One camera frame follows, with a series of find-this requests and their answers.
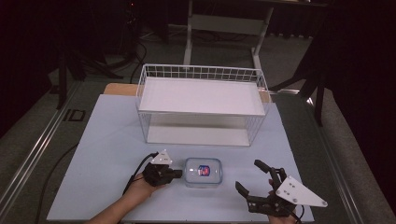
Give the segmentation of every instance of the table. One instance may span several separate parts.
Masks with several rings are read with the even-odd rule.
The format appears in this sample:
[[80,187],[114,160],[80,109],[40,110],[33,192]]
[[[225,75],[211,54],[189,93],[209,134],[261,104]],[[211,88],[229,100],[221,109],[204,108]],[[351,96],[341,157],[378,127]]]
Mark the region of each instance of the table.
[[[254,160],[283,167],[288,175],[301,181],[276,105],[251,147],[146,144],[134,112],[135,98],[131,96],[134,90],[134,85],[109,84],[105,94],[99,97],[48,220],[80,221],[93,217],[120,197],[130,175],[145,156],[165,148],[174,161],[174,169],[182,169],[189,157],[220,159],[223,183],[215,189],[191,189],[183,179],[176,179],[128,214],[124,221],[263,222],[267,216],[249,213],[245,199],[234,188],[237,180],[251,195],[265,196],[271,189],[267,183],[269,176],[253,165]],[[300,209],[297,208],[297,214],[301,213]],[[314,220],[308,206],[303,220]]]

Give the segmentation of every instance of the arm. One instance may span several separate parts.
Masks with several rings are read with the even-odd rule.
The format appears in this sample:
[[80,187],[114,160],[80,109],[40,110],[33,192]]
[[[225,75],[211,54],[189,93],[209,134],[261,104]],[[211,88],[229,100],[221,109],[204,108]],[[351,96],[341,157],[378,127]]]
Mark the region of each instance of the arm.
[[289,217],[272,217],[268,216],[268,219],[270,220],[271,224],[295,224],[296,219],[294,217],[289,216]]
[[152,187],[143,179],[143,175],[139,174],[122,197],[86,222],[86,224],[116,224],[125,217],[126,214],[150,197],[151,193],[162,187],[163,186]]

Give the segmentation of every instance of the clear plastic box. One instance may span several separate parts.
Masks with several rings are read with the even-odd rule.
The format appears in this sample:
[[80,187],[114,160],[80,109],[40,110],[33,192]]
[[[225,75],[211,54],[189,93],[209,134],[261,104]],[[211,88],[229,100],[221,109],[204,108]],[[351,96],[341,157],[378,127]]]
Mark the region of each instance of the clear plastic box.
[[188,158],[184,168],[189,188],[215,188],[222,182],[221,161],[212,158]]

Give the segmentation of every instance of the gray carpet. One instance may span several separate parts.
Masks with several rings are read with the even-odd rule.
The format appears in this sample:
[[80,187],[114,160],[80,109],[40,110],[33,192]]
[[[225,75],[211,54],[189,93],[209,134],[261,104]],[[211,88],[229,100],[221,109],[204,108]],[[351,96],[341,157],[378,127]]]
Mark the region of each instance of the gray carpet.
[[[185,36],[171,36],[169,45],[157,41],[157,39],[156,36],[150,35],[141,40],[148,50],[144,60],[145,63],[183,63]],[[252,67],[249,47],[254,46],[255,41],[256,38],[248,37],[238,42],[213,43],[195,38],[191,64]],[[268,86],[278,84],[292,76],[309,44],[310,40],[303,38],[284,39],[269,36],[265,39],[260,57]],[[139,52],[143,55],[142,48],[139,48]],[[122,80],[89,74],[85,82],[76,84],[79,87],[67,109],[86,111],[84,120],[61,122],[36,168],[7,213],[5,223],[34,222],[40,193],[50,169],[67,149],[79,141],[96,99],[103,92],[106,84],[110,82],[129,82],[135,66],[136,64],[132,64],[117,71],[119,75],[125,77]],[[302,82],[299,82],[289,86],[289,88],[298,90],[301,85]],[[343,209],[342,198],[340,198],[336,184],[332,179],[333,173],[328,166],[323,143],[331,147],[353,194],[355,203],[361,212],[362,221],[364,223],[396,223],[395,216],[375,183],[356,140],[333,101],[332,94],[329,91],[325,92],[323,128],[315,125],[309,105],[302,102],[297,96],[279,94],[275,97],[275,100],[279,111],[281,111],[282,121],[287,130],[299,169],[305,171],[302,173],[304,183],[329,202],[328,208],[313,208],[315,223],[350,223],[348,214]],[[56,95],[44,95],[1,139],[0,192],[6,190],[12,176],[34,147],[40,134],[45,130],[55,113],[56,104]],[[72,156],[73,151],[61,161],[49,181],[39,223],[48,223],[45,220],[47,213]]]

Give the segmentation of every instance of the colorful label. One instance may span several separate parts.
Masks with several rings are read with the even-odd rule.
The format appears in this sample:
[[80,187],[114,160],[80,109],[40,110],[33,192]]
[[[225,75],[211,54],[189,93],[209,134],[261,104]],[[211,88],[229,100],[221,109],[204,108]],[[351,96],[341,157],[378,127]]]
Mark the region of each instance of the colorful label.
[[209,176],[210,167],[208,165],[200,165],[198,167],[198,175]]

